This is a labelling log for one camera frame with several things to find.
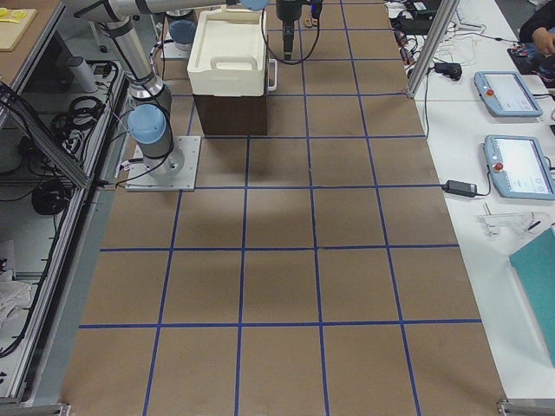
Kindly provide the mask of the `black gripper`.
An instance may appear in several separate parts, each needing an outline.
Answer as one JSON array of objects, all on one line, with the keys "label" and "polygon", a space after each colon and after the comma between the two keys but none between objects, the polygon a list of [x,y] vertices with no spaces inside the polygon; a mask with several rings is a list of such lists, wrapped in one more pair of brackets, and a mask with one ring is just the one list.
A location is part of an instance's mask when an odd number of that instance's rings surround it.
[{"label": "black gripper", "polygon": [[283,23],[282,38],[284,60],[290,61],[294,43],[294,22],[302,15],[303,0],[277,0],[277,18]]}]

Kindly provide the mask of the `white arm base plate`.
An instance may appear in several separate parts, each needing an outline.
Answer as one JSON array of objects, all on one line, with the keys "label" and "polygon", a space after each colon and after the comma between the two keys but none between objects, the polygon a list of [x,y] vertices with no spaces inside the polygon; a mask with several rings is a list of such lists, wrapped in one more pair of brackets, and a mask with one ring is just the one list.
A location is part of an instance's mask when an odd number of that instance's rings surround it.
[{"label": "white arm base plate", "polygon": [[193,192],[195,190],[201,137],[174,136],[173,140],[173,151],[161,166],[155,168],[158,162],[150,159],[130,166],[131,179],[125,183],[128,191]]}]

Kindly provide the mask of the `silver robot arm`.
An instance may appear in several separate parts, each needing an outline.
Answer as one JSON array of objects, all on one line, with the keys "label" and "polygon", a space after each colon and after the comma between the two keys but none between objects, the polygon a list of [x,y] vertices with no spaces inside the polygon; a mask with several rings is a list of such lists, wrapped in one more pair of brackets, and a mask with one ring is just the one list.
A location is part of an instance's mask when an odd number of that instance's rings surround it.
[{"label": "silver robot arm", "polygon": [[189,55],[194,103],[205,133],[265,135],[268,84],[266,1],[69,1],[75,17],[97,23],[114,47],[130,82],[134,109],[127,130],[142,162],[127,187],[193,187],[199,138],[177,136],[170,126],[172,96],[147,59],[134,30],[137,14],[201,8]]}]

